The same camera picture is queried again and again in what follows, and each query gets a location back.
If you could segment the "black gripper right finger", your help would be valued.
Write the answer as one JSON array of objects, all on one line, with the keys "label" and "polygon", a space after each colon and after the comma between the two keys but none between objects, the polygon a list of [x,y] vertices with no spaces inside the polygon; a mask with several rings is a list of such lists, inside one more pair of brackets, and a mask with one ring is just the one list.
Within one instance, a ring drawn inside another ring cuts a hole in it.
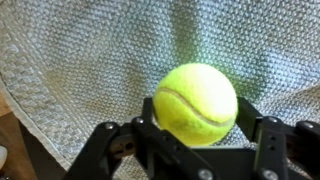
[{"label": "black gripper right finger", "polygon": [[246,138],[257,144],[253,177],[256,180],[305,180],[288,167],[289,161],[312,180],[320,180],[320,124],[302,120],[287,125],[262,115],[248,100],[238,97],[236,124]]}]

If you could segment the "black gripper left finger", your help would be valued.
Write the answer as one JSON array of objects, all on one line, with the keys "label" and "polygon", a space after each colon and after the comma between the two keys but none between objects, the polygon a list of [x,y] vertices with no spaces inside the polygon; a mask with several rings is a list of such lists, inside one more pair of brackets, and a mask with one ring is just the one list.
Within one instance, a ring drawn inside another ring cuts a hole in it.
[{"label": "black gripper left finger", "polygon": [[214,180],[214,170],[172,134],[152,122],[153,101],[143,100],[142,113],[128,123],[99,124],[63,180],[112,180],[129,156],[149,180]]}]

